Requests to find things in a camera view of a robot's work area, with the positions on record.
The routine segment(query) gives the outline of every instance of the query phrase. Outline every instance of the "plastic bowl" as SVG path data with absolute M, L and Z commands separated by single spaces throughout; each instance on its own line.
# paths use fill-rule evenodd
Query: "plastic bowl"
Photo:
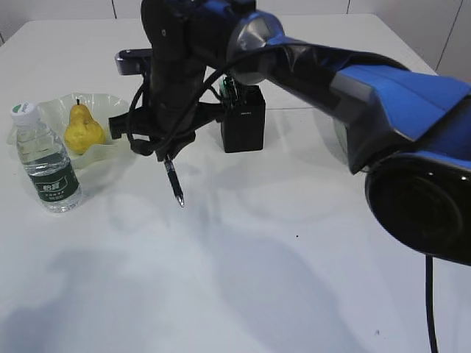
M 41 120 L 48 124 L 59 137 L 63 140 L 65 129 L 69 123 L 70 111 L 72 106 L 77 104 L 77 99 L 81 104 L 88 107 L 95 121 L 105 129 L 107 140 L 104 145 L 93 145 L 83 155 L 78 155 L 67 149 L 74 169 L 83 169 L 88 165 L 119 157 L 129 150 L 127 139 L 111 140 L 108 118 L 121 115 L 129 110 L 129 104 L 115 96 L 104 93 L 71 93 L 53 101 L 45 101 L 38 104 Z M 7 143 L 14 145 L 16 143 L 16 128 L 13 127 L 7 139 Z

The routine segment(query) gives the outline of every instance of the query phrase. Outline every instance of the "bottle cap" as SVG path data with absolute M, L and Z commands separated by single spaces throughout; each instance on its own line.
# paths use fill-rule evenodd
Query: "bottle cap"
M 16 126 L 25 126 L 35 123 L 40 119 L 38 107 L 34 103 L 21 103 L 14 106 L 10 115 Z

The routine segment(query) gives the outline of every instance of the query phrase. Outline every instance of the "blue robotic arm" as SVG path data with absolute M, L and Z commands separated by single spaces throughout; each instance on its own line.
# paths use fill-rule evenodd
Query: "blue robotic arm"
M 187 131 L 199 126 L 195 95 L 207 66 L 245 85 L 268 79 L 345 126 L 350 170 L 368 170 L 366 197 L 388 232 L 419 252 L 471 265 L 467 83 L 288 38 L 255 0 L 143 0 L 141 13 L 152 44 L 139 61 L 150 71 L 144 125 L 158 133 L 133 150 L 161 161 L 193 142 Z M 121 61 L 122 74 L 145 71 Z

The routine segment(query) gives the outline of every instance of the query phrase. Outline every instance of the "water bottle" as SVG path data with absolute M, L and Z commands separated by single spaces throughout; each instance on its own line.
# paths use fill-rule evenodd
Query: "water bottle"
M 18 129 L 18 156 L 43 205 L 53 213 L 75 208 L 82 190 L 62 141 L 40 120 L 33 103 L 19 104 L 10 114 Z

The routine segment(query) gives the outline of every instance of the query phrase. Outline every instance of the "yellow pear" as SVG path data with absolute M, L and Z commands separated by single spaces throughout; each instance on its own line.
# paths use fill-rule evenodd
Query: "yellow pear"
M 90 110 L 80 104 L 79 99 L 71 109 L 71 118 L 65 130 L 64 139 L 67 147 L 77 154 L 84 154 L 92 145 L 106 142 L 106 134 L 102 126 L 94 121 Z

